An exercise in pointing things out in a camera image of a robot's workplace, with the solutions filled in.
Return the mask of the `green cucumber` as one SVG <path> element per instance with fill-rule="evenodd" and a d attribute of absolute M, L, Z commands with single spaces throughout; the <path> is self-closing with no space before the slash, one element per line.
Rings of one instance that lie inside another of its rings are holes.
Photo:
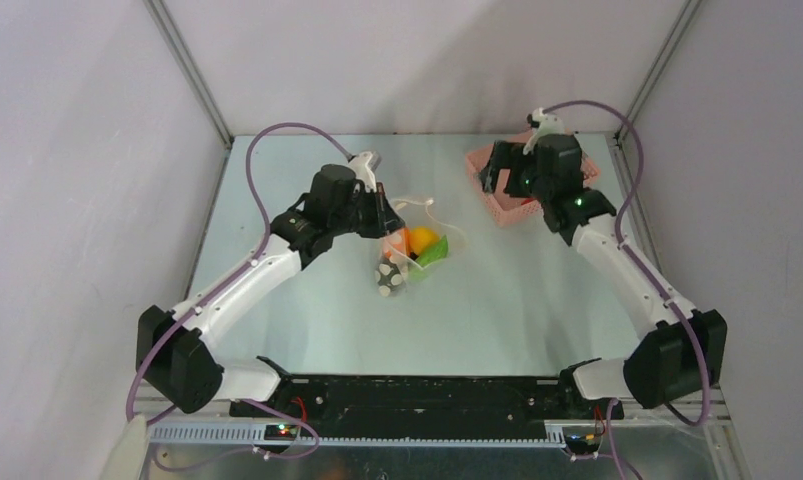
<path fill-rule="evenodd" d="M 440 237 L 436 243 L 426 248 L 416 257 L 408 270 L 408 280 L 417 282 L 425 279 L 449 254 L 449 242 L 446 236 Z"/>

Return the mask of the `dark green avocado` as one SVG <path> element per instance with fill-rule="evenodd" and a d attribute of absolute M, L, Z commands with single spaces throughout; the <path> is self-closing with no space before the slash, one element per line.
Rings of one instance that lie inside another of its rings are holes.
<path fill-rule="evenodd" d="M 382 297 L 399 294 L 406 285 L 405 271 L 396 263 L 381 262 L 375 269 L 377 291 Z"/>

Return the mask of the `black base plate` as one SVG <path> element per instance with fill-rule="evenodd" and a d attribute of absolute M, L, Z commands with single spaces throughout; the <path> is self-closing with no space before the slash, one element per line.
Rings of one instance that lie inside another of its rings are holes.
<path fill-rule="evenodd" d="M 604 416 L 558 377 L 290 375 L 265 404 L 324 439 L 544 440 L 556 421 Z"/>

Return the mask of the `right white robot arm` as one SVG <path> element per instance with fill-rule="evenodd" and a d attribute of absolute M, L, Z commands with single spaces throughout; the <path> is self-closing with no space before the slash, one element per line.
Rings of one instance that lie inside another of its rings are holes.
<path fill-rule="evenodd" d="M 653 409 L 710 391 L 721 376 L 726 320 L 682 296 L 626 237 L 619 210 L 586 185 L 584 158 L 569 134 L 544 135 L 532 148 L 498 140 L 476 175 L 486 195 L 540 204 L 547 228 L 612 286 L 639 339 L 624 359 L 574 367 L 558 392 L 560 408 L 583 418 L 599 399 L 632 398 Z"/>

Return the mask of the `orange fruit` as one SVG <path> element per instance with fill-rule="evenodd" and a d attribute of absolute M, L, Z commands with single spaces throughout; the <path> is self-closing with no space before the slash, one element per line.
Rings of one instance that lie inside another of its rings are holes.
<path fill-rule="evenodd" d="M 408 237 L 409 229 L 406 227 L 384 237 L 381 247 L 383 255 L 387 258 L 392 258 L 393 256 L 408 257 L 410 254 Z"/>

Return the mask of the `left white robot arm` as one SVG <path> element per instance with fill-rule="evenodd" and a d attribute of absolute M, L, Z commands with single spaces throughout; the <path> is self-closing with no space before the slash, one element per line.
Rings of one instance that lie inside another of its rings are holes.
<path fill-rule="evenodd" d="M 266 238 L 216 283 L 168 310 L 153 305 L 140 315 L 138 376 L 185 414 L 218 400 L 254 400 L 269 416 L 285 414 L 293 390 L 281 373 L 267 360 L 225 363 L 223 337 L 335 238 L 382 239 L 403 226 L 370 160 L 323 166 L 309 191 L 277 215 Z"/>

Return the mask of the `pink plastic basket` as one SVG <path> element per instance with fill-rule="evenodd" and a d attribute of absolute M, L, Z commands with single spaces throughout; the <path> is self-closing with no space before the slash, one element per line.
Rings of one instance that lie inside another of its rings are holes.
<path fill-rule="evenodd" d="M 495 224 L 508 227 L 587 190 L 600 175 L 575 135 L 525 133 L 465 155 L 468 178 Z"/>

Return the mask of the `yellow lemon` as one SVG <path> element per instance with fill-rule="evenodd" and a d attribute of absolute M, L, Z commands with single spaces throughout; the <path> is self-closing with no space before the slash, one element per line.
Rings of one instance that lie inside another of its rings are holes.
<path fill-rule="evenodd" d="M 440 235 L 428 227 L 419 226 L 411 228 L 408 237 L 410 253 L 420 256 L 440 239 Z"/>

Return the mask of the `clear dotted zip top bag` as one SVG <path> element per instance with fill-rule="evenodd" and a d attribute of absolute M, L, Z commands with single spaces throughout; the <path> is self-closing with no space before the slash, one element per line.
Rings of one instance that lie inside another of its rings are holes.
<path fill-rule="evenodd" d="M 396 297 L 427 279 L 468 244 L 466 232 L 437 216 L 432 197 L 399 197 L 390 206 L 404 227 L 377 243 L 373 274 L 378 294 Z"/>

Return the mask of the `aluminium frame rail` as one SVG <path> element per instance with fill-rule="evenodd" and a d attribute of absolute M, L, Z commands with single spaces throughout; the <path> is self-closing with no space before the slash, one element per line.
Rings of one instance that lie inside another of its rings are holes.
<path fill-rule="evenodd" d="M 565 426 L 584 430 L 607 402 L 550 376 L 285 375 L 266 405 L 318 433 L 240 400 L 148 427 L 150 444 L 239 445 L 281 452 L 322 446 L 559 447 Z"/>

